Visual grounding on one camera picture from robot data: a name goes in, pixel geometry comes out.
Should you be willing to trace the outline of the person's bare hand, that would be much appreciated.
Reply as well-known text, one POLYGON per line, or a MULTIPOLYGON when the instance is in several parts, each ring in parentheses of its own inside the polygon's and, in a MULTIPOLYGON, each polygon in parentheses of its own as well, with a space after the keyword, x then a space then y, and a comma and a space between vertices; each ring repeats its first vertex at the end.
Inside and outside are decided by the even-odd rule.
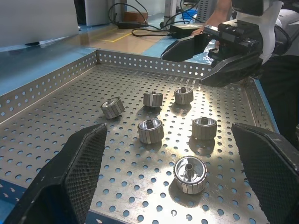
POLYGON ((197 29, 197 30, 194 30, 192 33, 191 33, 191 36, 194 36, 194 35, 198 35, 198 34, 201 34, 204 32, 204 28, 205 27, 209 27, 209 28, 213 28, 215 31, 218 30, 218 26, 216 25, 211 25, 211 24, 205 24, 203 25, 201 28, 197 29))

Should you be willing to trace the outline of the perforated metal tray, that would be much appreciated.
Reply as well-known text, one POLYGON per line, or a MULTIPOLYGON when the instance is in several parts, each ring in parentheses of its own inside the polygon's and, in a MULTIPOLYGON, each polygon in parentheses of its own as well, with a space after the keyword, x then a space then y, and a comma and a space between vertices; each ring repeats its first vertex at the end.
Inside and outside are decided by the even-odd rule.
POLYGON ((0 200, 17 203, 41 168, 76 131, 107 124, 97 188, 87 222, 128 224, 269 224, 252 191, 231 126, 241 122, 272 129, 253 79, 223 88, 203 86, 208 67, 157 58, 94 51, 0 97, 0 200), (175 102, 174 91, 193 89, 194 100, 175 102), (163 94, 161 107, 143 94, 163 94), (124 112, 107 119, 101 105, 120 97, 124 112), (211 140, 192 137, 192 121, 217 121, 211 140), (164 138, 142 143, 137 126, 163 123, 164 138), (183 193, 173 167, 184 156, 207 167, 199 194, 183 193))

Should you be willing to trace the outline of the black rectangular device box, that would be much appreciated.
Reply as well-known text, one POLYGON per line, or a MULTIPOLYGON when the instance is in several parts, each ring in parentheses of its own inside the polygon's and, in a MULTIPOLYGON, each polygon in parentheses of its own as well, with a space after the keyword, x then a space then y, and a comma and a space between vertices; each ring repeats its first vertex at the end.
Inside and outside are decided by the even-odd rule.
POLYGON ((173 24, 170 25, 170 34, 172 38, 181 39, 191 35, 191 33, 197 29, 203 27, 203 24, 173 24))

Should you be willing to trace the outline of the black power brick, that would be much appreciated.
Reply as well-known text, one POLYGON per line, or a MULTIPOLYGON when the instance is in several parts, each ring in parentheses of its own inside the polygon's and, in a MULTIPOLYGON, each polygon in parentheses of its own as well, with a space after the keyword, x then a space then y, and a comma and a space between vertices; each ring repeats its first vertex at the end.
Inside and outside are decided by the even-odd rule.
POLYGON ((117 22, 116 26, 119 29, 135 29, 135 28, 144 28, 148 27, 148 23, 139 23, 139 22, 117 22))

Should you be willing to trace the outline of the metal rotor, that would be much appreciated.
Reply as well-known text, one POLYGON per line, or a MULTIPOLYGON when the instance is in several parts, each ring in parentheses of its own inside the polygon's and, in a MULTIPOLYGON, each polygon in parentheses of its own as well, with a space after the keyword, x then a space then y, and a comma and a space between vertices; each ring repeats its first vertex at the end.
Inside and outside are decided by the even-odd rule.
POLYGON ((155 91, 143 94, 143 104, 148 107, 161 107, 163 105, 163 94, 155 91))
POLYGON ((200 140, 211 140, 217 134, 217 121, 200 117, 192 121, 192 137, 200 140))
POLYGON ((140 122, 137 126, 139 139, 145 144, 154 144, 164 138, 164 127, 159 119, 148 119, 140 122))
POLYGON ((207 167, 195 156, 184 156, 177 160, 173 174, 177 187, 185 194, 199 194, 206 186, 207 167))
POLYGON ((194 100, 193 89, 190 87, 181 87, 174 91, 175 102, 179 105, 187 105, 194 100))
POLYGON ((107 119, 116 118, 125 110, 120 97, 107 100, 100 108, 107 119))

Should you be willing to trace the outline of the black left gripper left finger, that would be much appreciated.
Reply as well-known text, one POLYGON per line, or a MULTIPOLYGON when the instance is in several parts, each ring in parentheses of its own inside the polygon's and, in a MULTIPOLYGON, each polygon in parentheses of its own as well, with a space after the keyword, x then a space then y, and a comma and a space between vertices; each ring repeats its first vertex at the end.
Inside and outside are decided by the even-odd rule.
POLYGON ((107 125, 72 134, 37 174, 4 224, 84 224, 105 150, 107 125))

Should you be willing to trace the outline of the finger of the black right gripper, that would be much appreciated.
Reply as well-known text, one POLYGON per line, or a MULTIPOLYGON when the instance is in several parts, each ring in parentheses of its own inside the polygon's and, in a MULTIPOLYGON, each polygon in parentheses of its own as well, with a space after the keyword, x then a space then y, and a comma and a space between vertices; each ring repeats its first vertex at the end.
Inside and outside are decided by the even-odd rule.
POLYGON ((203 53, 210 41, 211 35, 207 33, 178 39, 166 48, 160 58, 171 62, 191 59, 194 55, 203 53))
POLYGON ((224 87, 255 74, 262 63, 263 59, 257 53, 227 58, 204 75, 201 84, 210 87, 224 87))

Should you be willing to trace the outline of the large white panel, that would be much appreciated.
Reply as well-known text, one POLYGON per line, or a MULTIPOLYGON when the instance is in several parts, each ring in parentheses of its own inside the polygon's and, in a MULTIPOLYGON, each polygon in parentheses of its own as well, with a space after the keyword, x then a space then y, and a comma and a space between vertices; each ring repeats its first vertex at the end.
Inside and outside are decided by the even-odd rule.
POLYGON ((0 0, 0 47, 77 33, 74 0, 0 0))

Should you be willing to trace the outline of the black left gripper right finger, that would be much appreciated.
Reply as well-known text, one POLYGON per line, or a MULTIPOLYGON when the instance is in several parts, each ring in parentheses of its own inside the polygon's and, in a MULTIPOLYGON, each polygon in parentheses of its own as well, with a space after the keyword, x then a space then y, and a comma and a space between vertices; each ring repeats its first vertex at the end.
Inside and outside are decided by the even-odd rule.
POLYGON ((282 135, 234 123, 246 177, 270 224, 299 224, 299 150, 282 135))

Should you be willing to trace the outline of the blue plastic crate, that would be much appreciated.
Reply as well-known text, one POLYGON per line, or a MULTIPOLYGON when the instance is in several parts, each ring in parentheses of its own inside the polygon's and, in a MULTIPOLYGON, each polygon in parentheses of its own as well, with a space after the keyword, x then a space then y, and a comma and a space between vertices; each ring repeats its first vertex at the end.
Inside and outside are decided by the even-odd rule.
POLYGON ((193 20, 193 21, 199 21, 199 19, 197 18, 197 9, 191 9, 187 12, 183 12, 182 13, 182 19, 183 20, 193 20))

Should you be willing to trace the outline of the person's dark trousers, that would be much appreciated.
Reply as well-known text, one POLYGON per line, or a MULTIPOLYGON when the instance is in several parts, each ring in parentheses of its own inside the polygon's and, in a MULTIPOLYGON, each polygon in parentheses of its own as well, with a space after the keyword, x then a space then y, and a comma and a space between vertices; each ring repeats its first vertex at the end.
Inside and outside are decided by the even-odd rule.
POLYGON ((275 56, 261 66, 261 87, 275 122, 295 148, 299 148, 299 56, 275 56))

